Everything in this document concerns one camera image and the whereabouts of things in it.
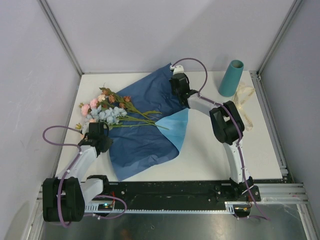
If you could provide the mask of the artificial flower bunch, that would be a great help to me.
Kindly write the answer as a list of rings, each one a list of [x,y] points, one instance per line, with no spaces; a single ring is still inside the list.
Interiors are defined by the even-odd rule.
[[[74,125],[82,135],[87,131],[88,123],[103,122],[110,130],[136,130],[149,128],[169,130],[169,127],[157,123],[158,110],[139,110],[130,95],[122,96],[110,88],[101,87],[100,94],[78,107],[81,121]]]

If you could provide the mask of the cream printed ribbon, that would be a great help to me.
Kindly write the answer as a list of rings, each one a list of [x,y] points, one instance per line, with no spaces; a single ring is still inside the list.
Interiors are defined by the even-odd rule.
[[[253,122],[249,115],[246,113],[244,105],[249,101],[249,99],[254,95],[255,89],[244,82],[240,82],[232,97],[232,101],[235,104],[238,112],[244,118],[244,127],[246,131],[251,131],[253,128]]]

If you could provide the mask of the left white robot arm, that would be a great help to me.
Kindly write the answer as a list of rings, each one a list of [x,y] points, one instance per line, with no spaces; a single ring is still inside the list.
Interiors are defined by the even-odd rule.
[[[67,227],[85,215],[85,206],[95,197],[105,200],[111,188],[105,175],[91,175],[81,182],[88,168],[100,154],[106,153],[113,141],[109,127],[103,122],[91,122],[76,148],[74,157],[64,169],[42,183],[43,220]]]

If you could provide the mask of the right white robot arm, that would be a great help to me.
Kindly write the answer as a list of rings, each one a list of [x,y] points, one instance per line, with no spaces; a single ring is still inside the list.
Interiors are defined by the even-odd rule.
[[[230,186],[228,193],[237,200],[247,198],[249,201],[260,201],[259,189],[254,185],[245,166],[242,139],[245,125],[232,101],[218,103],[190,89],[190,81],[183,72],[174,73],[169,80],[172,94],[179,102],[189,109],[197,110],[210,117],[215,138],[223,144],[229,168]]]

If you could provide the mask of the blue wrapping paper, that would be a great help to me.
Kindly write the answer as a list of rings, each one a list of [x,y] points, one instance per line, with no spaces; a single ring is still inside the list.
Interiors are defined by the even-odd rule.
[[[124,120],[121,127],[110,130],[113,143],[110,161],[119,181],[126,180],[152,166],[176,158],[186,136],[189,109],[172,94],[173,73],[167,64],[146,77],[118,91],[129,96],[139,113],[128,116],[141,118],[142,113],[156,111],[155,125]]]

